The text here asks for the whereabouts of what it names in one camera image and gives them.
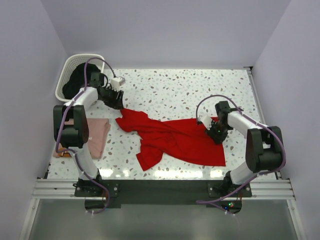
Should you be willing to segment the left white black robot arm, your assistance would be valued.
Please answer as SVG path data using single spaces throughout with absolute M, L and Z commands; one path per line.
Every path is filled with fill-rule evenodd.
M 105 74 L 93 72 L 88 86 L 81 87 L 65 104 L 53 108 L 55 150 L 58 153 L 66 151 L 71 155 L 79 179 L 88 181 L 85 189 L 92 196 L 99 196 L 104 190 L 104 184 L 99 181 L 100 173 L 89 151 L 90 131 L 86 110 L 98 100 L 115 110 L 124 108 L 121 86 L 125 84 L 125 78 L 115 76 L 105 83 L 106 79 Z

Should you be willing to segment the red t shirt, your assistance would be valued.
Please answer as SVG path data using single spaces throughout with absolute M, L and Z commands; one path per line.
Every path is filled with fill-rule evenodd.
M 136 158 L 143 171 L 157 165 L 167 154 L 190 164 L 224 167 L 223 145 L 216 144 L 194 118 L 160 121 L 143 111 L 122 109 L 115 121 L 125 132 L 140 136 L 140 152 Z

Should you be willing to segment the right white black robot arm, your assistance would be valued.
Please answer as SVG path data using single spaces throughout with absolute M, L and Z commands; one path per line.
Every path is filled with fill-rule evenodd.
M 243 113 L 241 108 L 231 108 L 227 101 L 218 102 L 215 110 L 217 120 L 208 115 L 199 118 L 206 134 L 214 143 L 223 143 L 233 129 L 246 139 L 244 163 L 227 172 L 222 184 L 214 188 L 215 191 L 233 197 L 241 190 L 241 186 L 261 174 L 277 171 L 285 165 L 286 152 L 279 127 L 261 124 Z

